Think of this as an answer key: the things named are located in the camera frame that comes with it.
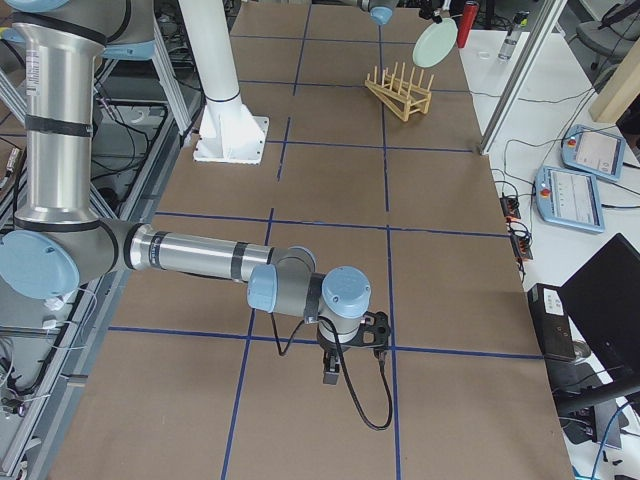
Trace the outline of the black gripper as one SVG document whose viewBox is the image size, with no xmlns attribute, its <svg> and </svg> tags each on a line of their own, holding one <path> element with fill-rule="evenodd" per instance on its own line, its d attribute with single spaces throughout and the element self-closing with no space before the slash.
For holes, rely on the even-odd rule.
<svg viewBox="0 0 640 480">
<path fill-rule="evenodd" d="M 343 352 L 346 352 L 346 344 L 356 337 L 358 328 L 350 332 L 338 332 Z M 323 354 L 323 383 L 335 386 L 340 378 L 342 361 L 339 358 L 333 331 L 328 324 L 319 324 L 317 329 L 317 340 L 324 350 Z"/>
<path fill-rule="evenodd" d="M 420 18 L 426 21 L 433 21 L 434 23 L 441 23 L 441 9 L 444 4 L 443 0 L 419 0 L 418 1 L 418 15 Z"/>
</svg>

